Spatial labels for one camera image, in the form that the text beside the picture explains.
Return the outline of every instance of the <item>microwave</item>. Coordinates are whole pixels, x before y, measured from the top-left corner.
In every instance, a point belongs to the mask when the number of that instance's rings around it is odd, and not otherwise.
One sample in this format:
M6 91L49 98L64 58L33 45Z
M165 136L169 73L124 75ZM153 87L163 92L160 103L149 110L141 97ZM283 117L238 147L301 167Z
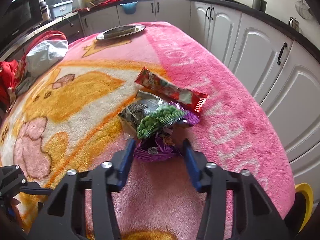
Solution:
M15 0L0 20L0 51L42 22L39 0Z

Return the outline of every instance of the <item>red fabric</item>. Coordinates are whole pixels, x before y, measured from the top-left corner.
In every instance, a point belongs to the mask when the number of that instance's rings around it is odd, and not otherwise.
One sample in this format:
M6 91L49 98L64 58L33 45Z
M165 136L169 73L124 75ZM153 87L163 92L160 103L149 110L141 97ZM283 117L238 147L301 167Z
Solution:
M110 4L110 3L114 3L114 2L118 2L118 1L121 1L121 0L106 0L104 2L100 2L98 5L93 6L91 8L86 7L86 8L78 9L78 10L75 10L75 11L88 12L92 8L103 7L103 6L106 6L106 5Z
M10 106L8 89L11 88L14 92L15 88L19 85L26 67L27 54L34 46L45 40L67 40L67 38L62 32L47 31L40 34L30 43L20 63L15 59L11 62L0 61L0 101L7 107Z

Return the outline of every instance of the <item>purple wrapper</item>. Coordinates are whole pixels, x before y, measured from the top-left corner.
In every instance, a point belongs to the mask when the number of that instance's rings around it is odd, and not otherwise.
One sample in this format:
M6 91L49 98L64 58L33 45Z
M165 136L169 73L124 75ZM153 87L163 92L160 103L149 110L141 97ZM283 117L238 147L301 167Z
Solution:
M165 161L177 155L180 152L174 147L170 134L163 131L142 140L133 153L135 158L143 162Z
M178 121L188 124L189 126L194 126L195 124L200 122L200 119L198 116L196 116L193 112L189 111L188 109L185 109L182 105L180 105L178 102L170 101L168 102L169 105L175 106L177 109L180 109L182 111L187 112L185 116L182 117L182 120Z

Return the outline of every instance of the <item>red snack package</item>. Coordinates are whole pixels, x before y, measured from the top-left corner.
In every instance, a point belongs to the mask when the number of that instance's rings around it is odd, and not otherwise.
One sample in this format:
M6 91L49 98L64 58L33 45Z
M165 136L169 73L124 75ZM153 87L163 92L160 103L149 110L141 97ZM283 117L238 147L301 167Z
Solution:
M177 87L162 77L150 72L146 67L143 67L135 82L185 104L196 113L200 112L201 107L208 97L208 95L203 93Z

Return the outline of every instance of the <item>silver screw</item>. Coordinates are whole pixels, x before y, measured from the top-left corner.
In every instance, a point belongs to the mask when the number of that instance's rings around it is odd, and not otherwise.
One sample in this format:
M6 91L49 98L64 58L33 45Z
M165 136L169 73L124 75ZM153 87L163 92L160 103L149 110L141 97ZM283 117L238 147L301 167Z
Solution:
M104 162L101 163L102 168L111 168L112 167L112 162Z
M243 175L243 176L250 176L250 171L248 171L248 170L242 170L241 171L241 174Z
M73 176L75 174L77 174L77 170L75 170L75 169L71 169L71 170L67 171L67 175L69 175L69 176Z
M215 169L218 165L216 163L206 163L208 169Z

